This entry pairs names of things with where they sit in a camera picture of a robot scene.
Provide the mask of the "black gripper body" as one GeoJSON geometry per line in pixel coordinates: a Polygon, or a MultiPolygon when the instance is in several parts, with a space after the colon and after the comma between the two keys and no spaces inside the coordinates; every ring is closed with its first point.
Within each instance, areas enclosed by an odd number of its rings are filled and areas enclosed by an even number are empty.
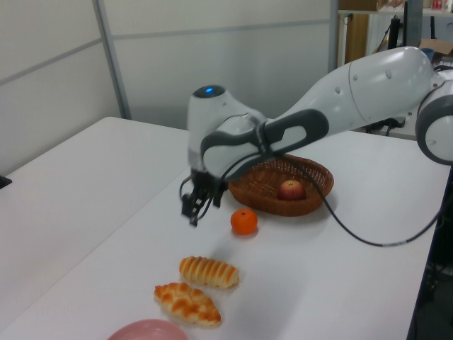
{"type": "Polygon", "coordinates": [[[202,193],[219,193],[222,195],[226,190],[225,182],[208,172],[192,170],[191,181],[193,183],[193,192],[197,195],[202,193]]]}

